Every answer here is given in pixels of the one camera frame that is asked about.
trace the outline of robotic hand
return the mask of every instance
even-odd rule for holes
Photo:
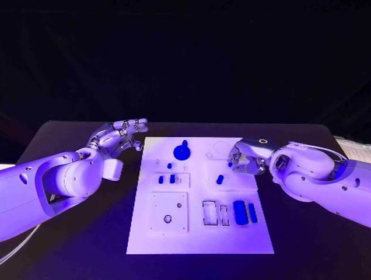
[[[0,170],[0,242],[77,206],[97,191],[103,178],[119,181],[125,149],[148,119],[110,122],[93,133],[86,148]]]
[[[340,160],[321,150],[334,153]],[[239,165],[243,156],[250,160],[247,165]],[[269,168],[273,182],[295,199],[315,201],[371,228],[371,163],[296,142],[280,147],[262,137],[243,138],[236,143],[229,161],[236,165],[234,172],[259,175]]]

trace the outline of black table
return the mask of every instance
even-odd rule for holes
[[[48,122],[19,163],[80,149],[102,124]],[[249,135],[343,152],[328,128],[309,124],[151,123],[138,138]],[[42,224],[0,279],[371,279],[371,229],[289,197],[269,172],[257,184],[275,255],[126,255],[142,153],[126,150],[120,159],[120,181],[104,180],[86,203]],[[0,243],[0,257],[26,235]]]

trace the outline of blue object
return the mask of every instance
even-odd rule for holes
[[[187,160],[191,156],[191,149],[188,148],[188,141],[184,140],[182,145],[175,148],[175,158]]]
[[[217,184],[221,185],[223,184],[223,179],[226,178],[224,175],[220,175],[218,179],[217,179]]]
[[[243,200],[237,200],[233,203],[234,206],[234,213],[236,213],[236,222],[239,225],[249,224],[249,216],[247,216],[247,209],[246,209],[246,203]]]
[[[257,223],[259,219],[257,219],[256,207],[252,203],[249,204],[249,209],[250,209],[252,222]]]

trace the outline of black backdrop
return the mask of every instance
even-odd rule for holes
[[[0,3],[0,160],[48,120],[325,123],[371,142],[371,5],[253,2]]]

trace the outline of black tablecloth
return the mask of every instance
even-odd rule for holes
[[[19,163],[76,151],[100,122],[45,123]],[[322,125],[151,123],[155,137],[265,135],[343,152]],[[86,203],[42,224],[0,266],[0,279],[371,279],[371,229],[295,200],[257,176],[275,255],[126,255],[142,153],[126,150],[119,182],[104,180]],[[0,257],[28,233],[0,243]]]

